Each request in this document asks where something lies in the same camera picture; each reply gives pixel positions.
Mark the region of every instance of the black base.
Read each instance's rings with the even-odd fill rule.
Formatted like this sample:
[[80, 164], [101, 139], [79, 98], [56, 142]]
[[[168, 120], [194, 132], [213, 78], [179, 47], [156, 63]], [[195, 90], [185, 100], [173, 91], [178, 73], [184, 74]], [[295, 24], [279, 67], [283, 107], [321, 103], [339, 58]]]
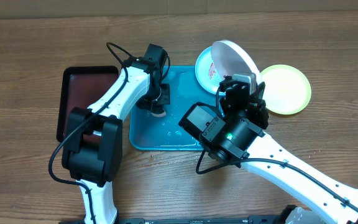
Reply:
[[119, 224], [274, 224], [278, 215], [251, 215], [248, 218], [194, 218], [177, 220], [144, 220], [143, 218], [129, 218], [120, 220]]

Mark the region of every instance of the cable clip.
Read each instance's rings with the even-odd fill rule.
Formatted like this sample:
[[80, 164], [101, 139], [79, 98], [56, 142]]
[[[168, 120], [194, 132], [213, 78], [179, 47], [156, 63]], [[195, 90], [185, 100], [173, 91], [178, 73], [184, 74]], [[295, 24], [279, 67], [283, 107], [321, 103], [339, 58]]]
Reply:
[[346, 208], [346, 206], [348, 206], [351, 202], [349, 201], [349, 199], [347, 198], [344, 198], [345, 199], [345, 202], [341, 203], [341, 205]]
[[282, 167], [283, 169], [287, 167], [288, 165], [288, 160], [284, 159], [284, 163], [280, 165], [280, 167]]

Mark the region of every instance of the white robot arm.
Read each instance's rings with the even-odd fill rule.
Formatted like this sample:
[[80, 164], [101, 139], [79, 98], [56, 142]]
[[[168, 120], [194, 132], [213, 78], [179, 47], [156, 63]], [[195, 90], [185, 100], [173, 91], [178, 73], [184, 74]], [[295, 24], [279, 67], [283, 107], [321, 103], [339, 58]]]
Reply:
[[[279, 186], [312, 209], [322, 222], [358, 223], [357, 189], [314, 169], [263, 131], [269, 118], [262, 100], [265, 85], [259, 83], [255, 90], [250, 91], [253, 80], [255, 77], [252, 75], [234, 74], [221, 82], [219, 88], [226, 92], [226, 97], [220, 100], [224, 118], [220, 111], [216, 111], [217, 106], [203, 103], [194, 104], [182, 117], [179, 125], [199, 139], [204, 149], [197, 173], [235, 165]], [[209, 107], [215, 114], [211, 115], [202, 106]], [[220, 165], [199, 171], [205, 152]]]
[[[103, 110], [100, 115], [109, 117], [114, 115], [117, 119], [125, 120], [135, 103], [144, 96], [149, 90], [150, 74], [145, 73], [142, 69], [129, 67], [128, 82], [122, 89], [120, 94]], [[92, 112], [99, 110], [113, 94], [117, 92], [119, 87], [125, 80], [125, 71], [122, 69], [114, 85], [98, 100], [88, 107]], [[95, 131], [94, 134], [101, 136], [102, 133]], [[117, 208], [114, 206], [112, 198], [112, 182], [106, 182], [102, 187], [92, 181], [77, 180], [88, 186], [91, 191], [93, 212], [98, 224], [113, 224], [117, 218]], [[90, 202], [86, 194], [86, 190], [80, 187], [85, 205], [85, 224], [93, 224], [91, 219]]]
[[[170, 103], [169, 85], [161, 84], [166, 59], [168, 55], [162, 47], [150, 44], [144, 57], [130, 57], [123, 62], [125, 68], [120, 76], [97, 102], [88, 110], [74, 108], [68, 117], [67, 134], [71, 134], [90, 116], [97, 116], [67, 141], [62, 157], [62, 165], [70, 171], [71, 177], [87, 188], [80, 187], [85, 224], [113, 224], [117, 220], [112, 180], [121, 163], [122, 122], [135, 105], [150, 110], [154, 116], [165, 114], [163, 105]], [[99, 144], [83, 139], [84, 134], [92, 133], [101, 136]]]

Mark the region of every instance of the wood grain surface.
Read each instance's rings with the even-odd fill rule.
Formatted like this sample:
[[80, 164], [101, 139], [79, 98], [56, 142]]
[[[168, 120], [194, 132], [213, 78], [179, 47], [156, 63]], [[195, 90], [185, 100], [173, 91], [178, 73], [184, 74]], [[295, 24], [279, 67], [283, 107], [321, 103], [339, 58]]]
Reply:
[[[245, 48], [260, 70], [287, 64], [304, 72], [310, 104], [293, 116], [271, 114], [267, 131], [300, 159], [358, 188], [358, 11], [0, 20], [0, 223], [57, 223], [84, 214], [79, 189], [54, 182], [47, 171], [64, 69], [118, 65], [107, 41], [138, 56], [158, 44], [173, 65], [194, 65], [221, 39]], [[196, 175], [199, 152], [137, 151], [128, 120], [130, 152], [114, 180], [121, 217], [244, 217], [301, 205], [236, 167]], [[54, 171], [69, 178], [60, 156]]]
[[358, 10], [358, 0], [0, 0], [0, 19]]

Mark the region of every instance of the wire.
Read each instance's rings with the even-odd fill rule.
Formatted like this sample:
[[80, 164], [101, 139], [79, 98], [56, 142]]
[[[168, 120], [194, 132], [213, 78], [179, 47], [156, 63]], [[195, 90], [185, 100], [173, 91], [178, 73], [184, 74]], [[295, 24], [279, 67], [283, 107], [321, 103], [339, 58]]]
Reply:
[[[201, 140], [200, 144], [203, 145], [203, 140], [201, 139], [201, 135], [199, 136], [199, 140]], [[267, 163], [271, 163], [271, 164], [278, 164], [284, 168], [290, 168], [291, 170], [294, 170], [298, 173], [300, 173], [301, 175], [305, 176], [306, 178], [310, 179], [312, 182], [314, 182], [317, 186], [321, 187], [323, 190], [327, 191], [328, 193], [330, 193], [332, 196], [334, 196], [334, 198], [338, 199], [340, 202], [343, 203], [343, 205], [348, 206], [349, 208], [353, 209], [355, 212], [358, 213], [358, 208], [356, 206], [354, 206], [353, 204], [351, 204], [348, 200], [342, 198], [341, 196], [339, 196], [337, 193], [335, 193], [333, 190], [331, 190], [329, 187], [325, 186], [323, 183], [321, 183], [320, 181], [318, 181], [317, 179], [315, 179], [314, 177], [312, 177], [311, 175], [309, 175], [308, 173], [306, 173], [305, 171], [291, 165], [288, 164], [287, 162], [281, 162], [281, 161], [276, 161], [273, 159], [262, 159], [262, 158], [250, 158], [250, 159], [239, 159], [238, 161], [234, 161], [234, 162], [227, 162], [227, 163], [223, 163], [220, 165], [216, 165], [214, 167], [205, 169], [200, 171], [200, 164], [201, 161], [203, 160], [205, 155], [205, 150], [203, 150], [203, 152], [200, 155], [200, 158], [198, 159], [197, 162], [197, 166], [196, 166], [196, 173], [197, 174], [206, 174], [208, 172], [220, 169], [222, 167], [226, 167], [226, 166], [232, 166], [232, 165], [239, 165], [242, 162], [267, 162]]]
[[89, 209], [91, 211], [91, 220], [93, 221], [94, 224], [96, 224], [96, 219], [95, 219], [95, 215], [94, 215], [94, 211], [93, 211], [93, 204], [92, 204], [92, 196], [91, 196], [91, 191], [88, 188], [88, 186], [86, 186], [85, 184], [81, 183], [81, 182], [75, 182], [72, 180], [63, 180], [58, 178], [52, 170], [52, 166], [53, 166], [53, 161], [55, 160], [56, 155], [58, 154], [59, 150], [66, 144], [66, 142], [79, 130], [82, 129], [82, 127], [84, 127], [85, 125], [87, 125], [90, 121], [92, 121], [95, 117], [97, 117], [98, 114], [100, 114], [104, 109], [106, 109], [110, 103], [117, 97], [117, 95], [121, 92], [121, 90], [125, 87], [125, 84], [128, 81], [128, 71], [127, 68], [124, 67], [124, 64], [122, 62], [122, 60], [117, 56], [117, 54], [110, 48], [110, 45], [112, 45], [113, 47], [116, 47], [120, 50], [122, 50], [123, 52], [125, 52], [126, 54], [128, 54], [130, 57], [133, 57], [130, 53], [128, 53], [126, 50], [124, 50], [123, 48], [121, 48], [120, 46], [116, 45], [116, 44], [112, 44], [110, 42], [106, 43], [107, 48], [110, 50], [110, 52], [114, 55], [114, 57], [117, 59], [117, 61], [121, 64], [121, 66], [123, 67], [124, 71], [125, 71], [125, 79], [124, 79], [124, 83], [120, 86], [120, 88], [117, 90], [117, 92], [107, 101], [105, 102], [105, 104], [99, 109], [97, 110], [95, 113], [93, 113], [88, 119], [86, 119], [85, 121], [83, 121], [76, 129], [74, 129], [73, 132], [71, 132], [54, 150], [54, 152], [52, 153], [52, 155], [50, 156], [49, 159], [49, 163], [48, 163], [48, 171], [49, 171], [49, 175], [51, 176], [51, 178], [53, 180], [56, 180], [59, 183], [63, 183], [63, 184], [70, 184], [70, 185], [77, 185], [80, 187], [83, 187], [86, 191], [86, 194], [88, 194], [88, 200], [89, 200]]
[[165, 77], [167, 77], [168, 72], [169, 72], [169, 68], [171, 67], [171, 59], [169, 58], [169, 56], [167, 55], [167, 59], [168, 59], [168, 68], [167, 71], [164, 73], [164, 75], [161, 78], [161, 81], [164, 80]]
[[221, 87], [219, 86], [215, 93], [215, 107], [219, 109], [219, 93], [221, 91]]
[[113, 44], [113, 43], [111, 43], [111, 42], [107, 42], [107, 43], [106, 43], [107, 48], [108, 48], [109, 51], [115, 56], [115, 58], [118, 60], [118, 62], [120, 62], [121, 60], [120, 60], [119, 57], [116, 55], [116, 53], [114, 53], [114, 51], [110, 48], [110, 45], [112, 45], [113, 47], [115, 47], [115, 48], [117, 48], [117, 49], [123, 51], [125, 54], [128, 54], [128, 56], [130, 56], [130, 57], [132, 57], [132, 58], [134, 57], [133, 55], [131, 55], [128, 51], [126, 51], [126, 50], [123, 49], [122, 47], [120, 47], [120, 46], [118, 46], [118, 45], [116, 45], [116, 44]]

